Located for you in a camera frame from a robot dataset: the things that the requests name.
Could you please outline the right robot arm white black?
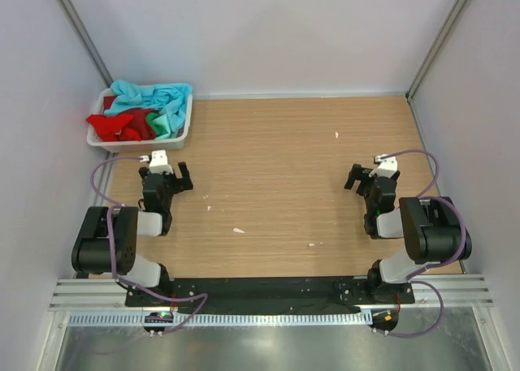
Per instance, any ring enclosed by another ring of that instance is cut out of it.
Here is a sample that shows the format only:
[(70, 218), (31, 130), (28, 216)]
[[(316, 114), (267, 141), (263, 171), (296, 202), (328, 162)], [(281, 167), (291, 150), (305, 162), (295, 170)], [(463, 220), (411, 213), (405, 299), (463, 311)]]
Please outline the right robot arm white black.
[(469, 259), (472, 241), (449, 197), (398, 199), (397, 161), (381, 161), (375, 169), (352, 165), (345, 188), (358, 182), (365, 201), (364, 229), (372, 239), (402, 239), (404, 247), (374, 262), (365, 279), (344, 287), (345, 303), (391, 304), (414, 301), (410, 279), (429, 268)]

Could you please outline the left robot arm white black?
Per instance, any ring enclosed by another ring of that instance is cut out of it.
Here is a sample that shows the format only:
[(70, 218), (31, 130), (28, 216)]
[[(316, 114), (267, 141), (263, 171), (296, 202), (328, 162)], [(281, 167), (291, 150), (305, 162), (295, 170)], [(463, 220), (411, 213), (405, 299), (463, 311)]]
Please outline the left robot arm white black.
[(84, 275), (110, 274), (127, 294), (143, 297), (156, 306), (173, 294), (164, 265), (137, 253), (140, 236), (165, 236), (171, 229), (173, 197), (193, 189), (187, 164), (178, 164), (180, 175), (169, 166), (139, 169), (142, 198), (136, 206), (114, 203), (87, 209), (71, 251), (71, 265)]

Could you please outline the blue t shirt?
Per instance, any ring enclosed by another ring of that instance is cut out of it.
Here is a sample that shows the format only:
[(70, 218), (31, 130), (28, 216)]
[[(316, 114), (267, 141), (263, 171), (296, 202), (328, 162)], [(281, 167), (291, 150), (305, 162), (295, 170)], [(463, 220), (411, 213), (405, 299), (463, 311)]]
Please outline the blue t shirt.
[(105, 111), (115, 116), (130, 109), (153, 109), (165, 115), (172, 132), (179, 131), (185, 123), (188, 99), (193, 93), (190, 84), (152, 84), (137, 85), (125, 80), (116, 80), (110, 90), (115, 99)]

